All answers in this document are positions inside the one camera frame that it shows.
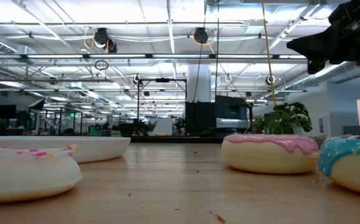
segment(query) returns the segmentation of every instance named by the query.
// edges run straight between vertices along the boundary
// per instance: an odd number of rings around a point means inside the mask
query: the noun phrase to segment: white frosted donut
[[[0,149],[0,202],[48,197],[70,190],[83,176],[71,150]]]
[[[317,143],[292,135],[234,134],[221,146],[228,166],[265,174],[298,174],[316,167]]]
[[[360,192],[360,136],[327,139],[321,147],[318,168],[334,183]]]

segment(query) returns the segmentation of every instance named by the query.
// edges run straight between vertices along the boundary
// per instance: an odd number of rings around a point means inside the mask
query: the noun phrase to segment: blue frosting
[[[329,176],[335,162],[343,156],[360,155],[360,136],[349,138],[335,137],[327,139],[321,147],[318,168],[324,176]]]

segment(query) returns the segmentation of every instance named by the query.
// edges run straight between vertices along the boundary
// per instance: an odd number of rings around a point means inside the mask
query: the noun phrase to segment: green leaves
[[[267,128],[269,134],[294,134],[294,129],[299,127],[305,132],[312,130],[308,110],[300,102],[275,106],[273,112],[257,118],[253,126],[261,131]]]

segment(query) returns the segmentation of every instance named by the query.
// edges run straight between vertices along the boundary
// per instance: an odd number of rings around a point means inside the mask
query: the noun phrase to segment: wooden table
[[[314,172],[228,168],[219,144],[131,144],[124,157],[80,167],[67,193],[0,204],[0,223],[219,223],[216,213],[226,223],[360,223],[360,194]]]

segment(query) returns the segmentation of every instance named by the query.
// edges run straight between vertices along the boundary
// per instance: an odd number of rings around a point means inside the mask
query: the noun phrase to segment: pink frosting
[[[232,134],[230,136],[226,136],[224,140],[232,143],[272,142],[282,146],[289,153],[294,152],[296,147],[298,147],[304,155],[309,155],[312,151],[318,151],[318,144],[312,138],[286,134]]]

